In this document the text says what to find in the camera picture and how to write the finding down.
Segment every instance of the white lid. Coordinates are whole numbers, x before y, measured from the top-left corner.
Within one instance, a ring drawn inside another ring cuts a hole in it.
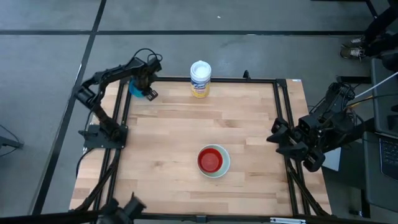
[[[199,82],[206,81],[211,77],[211,67],[207,62],[197,61],[191,66],[191,77]]]

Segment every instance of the disinfecting wipes container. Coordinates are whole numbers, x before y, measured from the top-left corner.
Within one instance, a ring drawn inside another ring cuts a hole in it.
[[[191,89],[197,98],[203,98],[210,92],[211,67],[207,62],[197,61],[191,66]]]

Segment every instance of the white bowl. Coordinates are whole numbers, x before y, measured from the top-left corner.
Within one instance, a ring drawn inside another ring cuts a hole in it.
[[[224,149],[222,146],[217,145],[217,144],[210,144],[210,145],[203,147],[202,149],[200,149],[198,156],[203,150],[210,149],[210,148],[216,149],[221,154],[221,157],[223,158],[223,163],[222,163],[220,169],[218,169],[218,171],[216,171],[216,172],[206,172],[200,168],[199,163],[197,162],[198,168],[199,168],[200,172],[207,177],[210,177],[210,178],[222,177],[228,171],[229,166],[231,165],[231,158],[229,157],[228,151],[226,149]]]

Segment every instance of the cylindrical container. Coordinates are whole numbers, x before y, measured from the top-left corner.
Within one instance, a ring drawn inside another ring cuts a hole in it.
[[[228,151],[222,146],[212,144],[200,150],[198,167],[200,172],[210,178],[223,176],[229,169],[231,159]]]
[[[210,92],[211,67],[207,62],[197,61],[191,66],[191,89],[197,98],[203,98]]]

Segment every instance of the blue object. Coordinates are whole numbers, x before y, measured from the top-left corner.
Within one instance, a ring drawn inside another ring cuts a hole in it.
[[[133,95],[133,96],[136,96],[136,97],[144,97],[144,95],[142,94],[142,92],[141,92],[140,90],[138,90],[138,89],[134,86],[134,79],[133,79],[133,78],[130,80],[129,91],[130,91],[131,95]]]

